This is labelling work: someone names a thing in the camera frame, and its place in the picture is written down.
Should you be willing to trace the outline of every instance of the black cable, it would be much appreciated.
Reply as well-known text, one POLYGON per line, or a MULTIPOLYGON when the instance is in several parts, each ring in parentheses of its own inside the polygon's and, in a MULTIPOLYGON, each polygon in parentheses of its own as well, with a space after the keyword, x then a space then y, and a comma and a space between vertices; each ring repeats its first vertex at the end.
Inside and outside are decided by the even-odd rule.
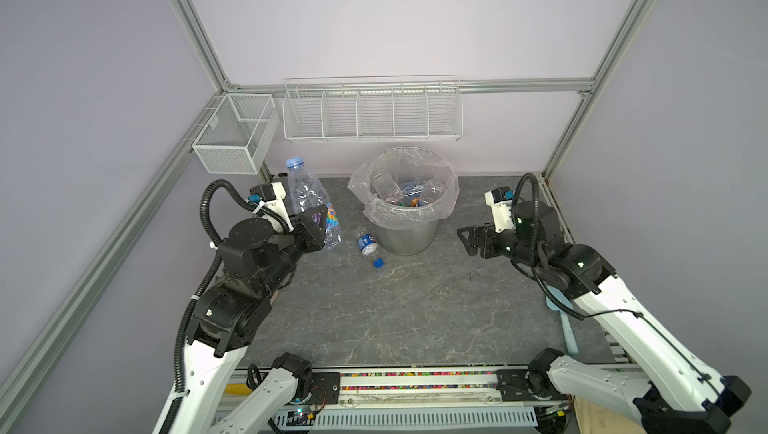
POLYGON ((210 199, 220 187, 226 189, 238 206, 244 208, 248 212, 254 211, 254 206, 250 205, 247 200, 240 197, 237 190, 229 181, 225 179, 217 179, 208 184, 208 187, 203 191, 203 198, 200 200, 200 221, 203 223, 203 228, 208 234, 208 237, 214 242, 214 246, 218 246, 221 243, 221 237, 219 237, 216 228, 214 228, 214 225, 210 221, 210 199))
POLYGON ((288 282, 284 283, 280 287, 277 288, 277 290, 285 289, 288 285, 290 285, 293 282, 293 277, 296 275, 296 270, 294 269, 291 271, 290 275, 288 276, 288 282))
POLYGON ((605 311, 603 311, 603 312, 601 312, 601 313, 596 313, 596 314, 585 315, 585 316, 584 316, 584 318, 585 318, 585 319, 589 319, 590 317, 597 317, 598 315, 603 315, 603 314, 612 314, 612 313, 632 313, 632 314, 634 314, 634 316, 635 316, 635 317, 637 317, 637 318, 640 318, 640 317, 642 317, 642 316, 643 316, 643 314, 642 314, 642 313, 639 313, 639 312, 637 312, 637 311, 633 311, 633 310, 631 310, 631 309, 613 309, 613 310, 605 310, 605 311))
POLYGON ((256 364, 249 365, 245 378, 245 385, 248 387, 248 389, 255 391, 256 387, 259 386, 261 381, 261 371, 259 371, 259 368, 256 367, 256 364))
POLYGON ((283 233, 288 234, 288 222, 283 218, 283 216, 279 215, 274 210, 268 208, 267 206, 262 206, 261 210, 259 212, 264 212, 269 217, 272 217, 274 220, 277 221, 277 223, 280 225, 280 227, 283 228, 283 233))
POLYGON ((536 284, 538 284, 539 288, 542 290, 544 295, 547 297, 547 299, 552 301, 552 304, 556 305, 560 310, 562 310, 564 313, 570 315, 571 317, 578 319, 578 320, 584 320, 584 314, 579 313, 578 311, 575 311, 571 309, 570 307, 564 305, 562 302, 558 300, 557 297, 554 296, 551 292, 549 292, 549 289, 547 289, 547 284, 544 283, 542 278, 538 275, 536 272, 536 253, 538 251, 538 245, 536 242, 538 241, 538 223, 539 223, 539 195, 538 195, 538 180, 536 179, 536 176, 532 173, 525 173, 523 174, 523 177, 520 178, 520 181, 518 182, 518 186, 514 189, 514 195, 512 196, 512 205, 511 207, 514 207, 514 205, 520 200, 520 191, 523 189, 523 186, 525 185, 525 181, 528 180, 531 182, 531 193, 532 193, 532 201, 533 201, 533 212, 531 215, 531 240, 530 240, 530 250, 531 253, 528 257, 528 262, 531 264, 531 273, 533 274, 533 278, 536 281, 536 284))
POLYGON ((277 427, 277 425, 275 424, 274 420, 272 420, 272 418, 266 421, 266 423, 270 425, 270 428, 272 428, 272 432, 274 432, 275 434, 285 434, 283 431, 280 430, 279 427, 277 427))
MULTIPOLYGON (((214 275, 216 275, 216 271, 219 270, 220 265, 221 256, 219 253, 216 253, 214 262, 210 265, 208 272, 203 278, 203 281, 200 282, 200 285, 197 286, 197 290, 194 293, 195 297, 190 299, 190 302, 187 303, 187 309, 184 310, 184 314, 181 316, 179 330, 176 333, 176 343, 174 343, 174 391, 176 392, 183 394, 187 392, 187 373, 184 371, 184 345, 187 343, 187 327, 189 326, 190 320, 192 319, 192 313, 194 312, 195 304, 197 304, 197 298, 205 293, 205 290, 208 288, 208 284, 210 284, 210 281, 213 280, 214 275)), ((184 397, 177 397, 171 401, 170 407, 168 408, 168 413, 165 415, 165 420, 163 421, 163 425, 160 428, 160 434, 168 434, 168 432, 170 432, 170 428, 173 426, 174 421, 176 420, 179 409, 181 409, 181 402, 183 399, 184 397)))
POLYGON ((517 264, 515 264, 514 262, 512 263, 512 267, 514 267, 515 269, 517 269, 517 270, 518 270, 518 272, 519 272, 520 274, 522 274, 522 275, 525 275, 525 276, 526 276, 526 277, 528 277, 529 279, 533 279, 533 275, 531 275, 531 274, 529 274, 529 273, 525 272, 523 269, 521 269, 521 267, 520 267, 520 266, 518 266, 518 265, 517 265, 517 264))

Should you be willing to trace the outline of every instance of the plastic bag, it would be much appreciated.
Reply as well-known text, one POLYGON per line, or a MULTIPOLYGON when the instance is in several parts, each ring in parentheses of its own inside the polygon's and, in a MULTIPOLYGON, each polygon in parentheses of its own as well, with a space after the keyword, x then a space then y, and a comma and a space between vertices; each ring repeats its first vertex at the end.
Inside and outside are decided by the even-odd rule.
POLYGON ((375 225, 405 230, 450 216, 458 197, 458 178, 448 161, 436 153, 421 147, 395 147, 358 167, 347 188, 365 204, 363 212, 375 225), (393 206, 379 199, 372 187, 372 176, 382 170, 389 172, 398 184, 435 179, 445 189, 439 199, 426 206, 393 206))

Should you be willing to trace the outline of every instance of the blue bottle cap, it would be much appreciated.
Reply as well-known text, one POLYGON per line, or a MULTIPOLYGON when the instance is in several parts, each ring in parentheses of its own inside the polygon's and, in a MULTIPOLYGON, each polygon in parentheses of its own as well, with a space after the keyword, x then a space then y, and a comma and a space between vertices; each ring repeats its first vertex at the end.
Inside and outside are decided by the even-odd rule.
POLYGON ((293 159, 286 160, 286 167, 289 169, 304 167, 304 160, 301 157, 293 157, 293 159))

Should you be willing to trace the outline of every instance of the metal bracket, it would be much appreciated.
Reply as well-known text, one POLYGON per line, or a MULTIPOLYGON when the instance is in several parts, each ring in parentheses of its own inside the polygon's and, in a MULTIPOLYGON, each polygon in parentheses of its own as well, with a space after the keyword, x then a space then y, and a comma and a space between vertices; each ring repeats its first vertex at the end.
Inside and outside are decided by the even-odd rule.
MULTIPOLYGON (((498 384, 496 390, 502 393, 502 401, 539 401, 540 398, 530 392, 527 369, 500 369, 496 371, 498 384)), ((555 393, 549 400, 566 400, 561 392, 555 393)))
POLYGON ((493 222, 481 226, 456 229, 456 235, 464 244, 468 255, 476 256, 479 249, 480 256, 483 259, 498 257, 494 241, 496 230, 493 222))
POLYGON ((307 401, 307 404, 322 404, 323 400, 325 400, 326 405, 338 404, 340 383, 341 374, 339 372, 313 372, 310 400, 307 401))
POLYGON ((237 84, 234 84, 230 81, 229 77, 224 79, 224 83, 226 84, 226 91, 227 92, 235 92, 236 90, 240 89, 240 86, 237 84))
POLYGON ((464 248, 467 250, 467 254, 470 256, 478 255, 477 237, 480 229, 481 227, 463 227, 461 229, 456 229, 456 235, 458 235, 462 244, 464 244, 464 248))

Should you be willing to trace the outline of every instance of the wire mesh basket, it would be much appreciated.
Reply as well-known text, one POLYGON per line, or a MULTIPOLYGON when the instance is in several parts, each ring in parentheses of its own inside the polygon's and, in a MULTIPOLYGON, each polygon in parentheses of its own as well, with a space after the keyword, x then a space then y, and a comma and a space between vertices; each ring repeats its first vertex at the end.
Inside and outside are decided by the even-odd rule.
POLYGON ((287 88, 286 139, 321 141, 432 141, 462 136, 458 82, 287 88))
POLYGON ((227 93, 192 148, 210 173, 258 173, 279 123, 271 95, 227 93))

